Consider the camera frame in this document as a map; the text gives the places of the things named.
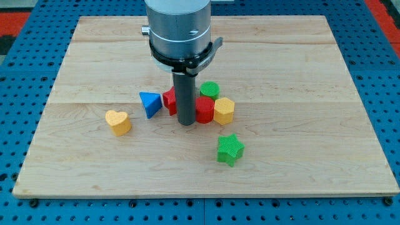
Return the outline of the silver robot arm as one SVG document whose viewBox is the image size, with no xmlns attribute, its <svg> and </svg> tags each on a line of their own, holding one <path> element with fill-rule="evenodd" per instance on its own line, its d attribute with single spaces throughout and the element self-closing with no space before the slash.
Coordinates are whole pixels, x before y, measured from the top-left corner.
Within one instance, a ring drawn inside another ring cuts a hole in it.
<svg viewBox="0 0 400 225">
<path fill-rule="evenodd" d="M 185 73 L 211 52 L 210 0 L 145 0 L 152 56 Z"/>
</svg>

